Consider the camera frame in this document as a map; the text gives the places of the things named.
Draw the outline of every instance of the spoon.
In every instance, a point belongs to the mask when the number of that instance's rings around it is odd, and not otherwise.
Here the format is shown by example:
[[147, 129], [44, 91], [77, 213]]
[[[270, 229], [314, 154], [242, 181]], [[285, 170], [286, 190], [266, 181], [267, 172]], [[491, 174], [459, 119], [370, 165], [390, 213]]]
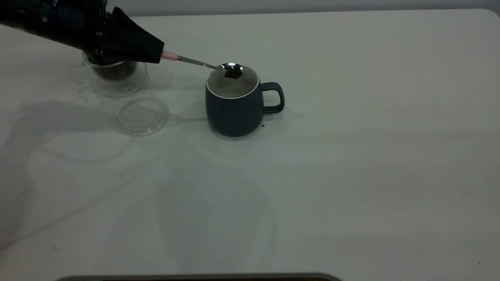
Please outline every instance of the spoon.
[[234, 62], [229, 62], [229, 63], [224, 63], [221, 65], [214, 66], [214, 65], [211, 65], [211, 64], [199, 61], [199, 60], [194, 60], [194, 59], [190, 59], [187, 57], [183, 57], [183, 56], [180, 56], [176, 53], [165, 51], [165, 50], [161, 53], [161, 58], [171, 60], [171, 61], [180, 61], [180, 62], [185, 62], [188, 64], [193, 64], [193, 65], [211, 68], [213, 70], [216, 70], [217, 72], [219, 72], [220, 74], [224, 75], [227, 78], [238, 79], [243, 74], [243, 66], [241, 66], [237, 63], [234, 63]]

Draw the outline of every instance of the white table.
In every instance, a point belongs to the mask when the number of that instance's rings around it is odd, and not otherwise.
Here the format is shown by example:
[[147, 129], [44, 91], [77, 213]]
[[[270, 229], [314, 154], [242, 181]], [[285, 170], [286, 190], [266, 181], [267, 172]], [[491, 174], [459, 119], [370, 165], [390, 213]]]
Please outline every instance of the white table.
[[[0, 280], [322, 272], [500, 278], [500, 20], [486, 10], [137, 17], [242, 62], [286, 107], [208, 127], [209, 70], [148, 65], [171, 119], [130, 138], [74, 85], [80, 51], [0, 28]], [[266, 104], [277, 102], [266, 94]]]

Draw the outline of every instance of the dark blue mug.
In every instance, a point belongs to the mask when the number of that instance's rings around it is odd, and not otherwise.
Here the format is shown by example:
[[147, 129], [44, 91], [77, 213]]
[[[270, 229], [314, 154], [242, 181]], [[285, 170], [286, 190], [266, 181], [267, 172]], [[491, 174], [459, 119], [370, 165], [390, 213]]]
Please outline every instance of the dark blue mug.
[[[279, 104], [264, 106], [263, 92], [276, 91]], [[217, 71], [210, 74], [205, 85], [206, 115], [210, 125], [222, 135], [242, 137], [253, 132], [264, 114], [279, 113], [285, 107], [283, 89], [278, 83], [261, 83], [250, 67], [244, 66], [238, 79], [225, 77]]]

